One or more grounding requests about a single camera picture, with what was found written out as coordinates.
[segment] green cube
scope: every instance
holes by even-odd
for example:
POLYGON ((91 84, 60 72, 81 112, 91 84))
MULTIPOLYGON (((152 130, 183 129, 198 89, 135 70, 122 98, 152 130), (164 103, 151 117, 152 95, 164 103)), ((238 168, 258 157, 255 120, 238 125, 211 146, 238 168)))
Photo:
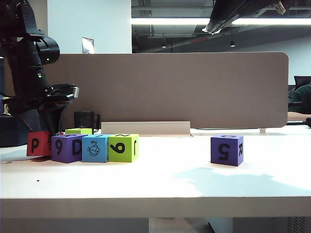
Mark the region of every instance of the green cube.
POLYGON ((76 128, 65 130, 65 134, 93 134, 93 131, 90 128, 76 128))
POLYGON ((138 158, 139 134, 115 134, 108 137, 108 161, 131 163, 138 158))

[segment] framed picture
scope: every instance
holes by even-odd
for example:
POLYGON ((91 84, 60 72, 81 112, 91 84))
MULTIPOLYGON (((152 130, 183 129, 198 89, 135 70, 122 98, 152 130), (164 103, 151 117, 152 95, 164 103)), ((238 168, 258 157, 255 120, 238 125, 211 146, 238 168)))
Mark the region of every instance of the framed picture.
POLYGON ((94 53, 94 40, 82 37, 82 53, 94 53))

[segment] person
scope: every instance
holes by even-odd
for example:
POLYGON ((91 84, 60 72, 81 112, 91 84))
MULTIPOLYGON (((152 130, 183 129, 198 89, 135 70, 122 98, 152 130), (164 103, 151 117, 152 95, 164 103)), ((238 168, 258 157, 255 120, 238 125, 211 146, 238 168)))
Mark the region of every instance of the person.
POLYGON ((298 105, 288 106, 288 121, 306 121, 311 117, 311 83, 301 86, 293 92, 292 102, 303 102, 298 105))

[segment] person's arm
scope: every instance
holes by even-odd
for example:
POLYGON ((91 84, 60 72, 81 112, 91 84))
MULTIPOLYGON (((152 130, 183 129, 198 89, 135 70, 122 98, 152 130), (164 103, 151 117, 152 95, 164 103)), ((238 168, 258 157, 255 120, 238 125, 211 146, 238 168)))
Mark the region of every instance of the person's arm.
POLYGON ((311 114, 302 114, 296 112, 288 112, 287 113, 287 121, 306 121, 308 117, 311 117, 311 114))

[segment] beige partition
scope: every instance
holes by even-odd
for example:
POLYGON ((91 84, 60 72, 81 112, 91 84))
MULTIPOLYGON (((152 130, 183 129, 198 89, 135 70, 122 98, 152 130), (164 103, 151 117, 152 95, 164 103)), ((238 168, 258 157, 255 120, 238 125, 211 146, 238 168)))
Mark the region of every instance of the beige partition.
POLYGON ((50 84, 80 88, 64 112, 66 128, 82 110, 102 121, 190 121, 192 128, 287 121, 288 57, 281 52, 61 54, 45 71, 50 84))

